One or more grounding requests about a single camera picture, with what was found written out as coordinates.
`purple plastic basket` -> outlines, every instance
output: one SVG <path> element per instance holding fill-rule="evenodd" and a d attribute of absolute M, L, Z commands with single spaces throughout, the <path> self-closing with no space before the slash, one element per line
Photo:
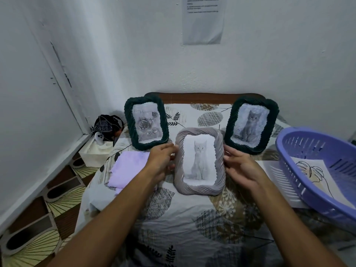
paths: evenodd
<path fill-rule="evenodd" d="M 317 188 L 291 157 L 322 159 L 345 198 L 356 206 L 356 146 L 305 127 L 283 129 L 276 140 L 280 165 L 298 196 L 311 208 L 336 221 L 355 224 L 356 210 Z"/>

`baseboard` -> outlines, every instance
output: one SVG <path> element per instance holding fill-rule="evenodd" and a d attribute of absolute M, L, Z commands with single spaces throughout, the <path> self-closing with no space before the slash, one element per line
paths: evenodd
<path fill-rule="evenodd" d="M 90 139 L 91 135 L 83 135 L 73 146 L 65 152 L 48 170 L 43 179 L 37 181 L 20 197 L 6 212 L 0 216 L 0 236 L 15 221 L 37 197 L 43 188 L 69 163 L 74 154 Z"/>

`purple cloth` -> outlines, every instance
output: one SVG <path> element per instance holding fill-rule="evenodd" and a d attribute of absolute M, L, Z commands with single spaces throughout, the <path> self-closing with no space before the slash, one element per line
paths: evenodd
<path fill-rule="evenodd" d="M 144 168 L 149 158 L 149 152 L 126 151 L 116 160 L 111 169 L 108 186 L 116 187 L 116 194 Z"/>

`white box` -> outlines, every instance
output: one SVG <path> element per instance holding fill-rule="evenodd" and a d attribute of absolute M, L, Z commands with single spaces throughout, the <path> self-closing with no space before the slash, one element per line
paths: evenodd
<path fill-rule="evenodd" d="M 104 165 L 113 150 L 113 142 L 105 141 L 104 145 L 98 145 L 95 136 L 80 149 L 79 154 L 87 167 L 100 168 Z"/>

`forearm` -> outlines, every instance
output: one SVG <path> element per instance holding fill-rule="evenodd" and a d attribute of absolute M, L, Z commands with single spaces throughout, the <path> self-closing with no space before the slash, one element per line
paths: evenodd
<path fill-rule="evenodd" d="M 303 224 L 272 182 L 266 181 L 252 195 L 289 266 L 345 266 Z"/>
<path fill-rule="evenodd" d="M 143 169 L 48 266 L 109 266 L 154 189 L 149 174 Z"/>

